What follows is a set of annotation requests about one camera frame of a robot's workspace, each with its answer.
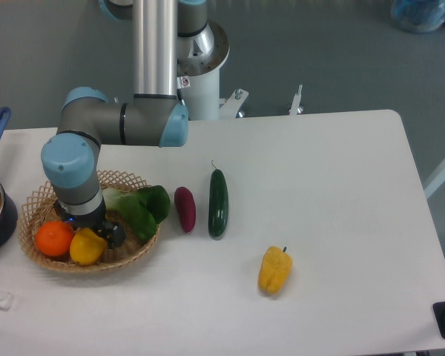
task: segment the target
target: wicker basket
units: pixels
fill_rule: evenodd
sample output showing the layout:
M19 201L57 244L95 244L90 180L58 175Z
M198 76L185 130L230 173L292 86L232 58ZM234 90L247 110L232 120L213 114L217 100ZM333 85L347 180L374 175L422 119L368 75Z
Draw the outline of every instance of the wicker basket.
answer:
M102 189L116 188L120 191L135 191L139 188L148 186L147 182L133 174L121 173L118 171L98 171L99 181ZM56 195L49 182L34 191L31 197L27 198L26 204L22 206L22 212L18 221L18 239L22 250L35 263L41 267L62 272L83 273L91 271L105 271L112 268L123 267L132 263L134 260L145 255L158 239L160 226L149 241L144 243L135 236L128 225L117 215L108 214L113 221L117 221L124 226L127 238L121 247L106 249L99 260L90 266L78 266L67 256L59 260L52 260L44 256L35 246L35 236L39 228L48 221L59 221L53 204L56 201Z

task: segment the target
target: yellow bell pepper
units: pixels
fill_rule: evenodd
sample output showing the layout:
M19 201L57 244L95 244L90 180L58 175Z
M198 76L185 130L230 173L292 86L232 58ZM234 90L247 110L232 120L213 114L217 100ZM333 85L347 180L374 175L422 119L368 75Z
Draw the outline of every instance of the yellow bell pepper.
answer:
M74 262L81 266L95 263L107 248L107 241L94 234L89 228L82 228L74 235L69 253Z
M290 275L293 260L277 246L268 248L259 272L259 288L269 294L277 293Z

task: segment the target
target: green cucumber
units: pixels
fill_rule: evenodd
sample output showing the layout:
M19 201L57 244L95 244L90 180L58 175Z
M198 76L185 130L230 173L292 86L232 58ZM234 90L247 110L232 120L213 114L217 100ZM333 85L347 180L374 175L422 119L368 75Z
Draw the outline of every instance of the green cucumber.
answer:
M208 230L213 239L221 239L228 224L228 215L228 186L226 185L224 174L220 169L216 168L211 175L209 185Z

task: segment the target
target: white table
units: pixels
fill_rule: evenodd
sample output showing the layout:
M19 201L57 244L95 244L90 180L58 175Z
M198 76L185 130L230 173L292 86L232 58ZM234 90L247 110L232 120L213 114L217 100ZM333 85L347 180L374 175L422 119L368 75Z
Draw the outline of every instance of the white table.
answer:
M54 129L5 132L0 180L20 206L46 178ZM226 176L225 236L207 232L211 160ZM445 261L401 118L392 111L192 122L183 148L104 146L99 169L190 188L197 226L175 210L152 252L93 276L0 249L0 355L367 355L445 348L432 304ZM287 246L276 298L257 290L262 256Z

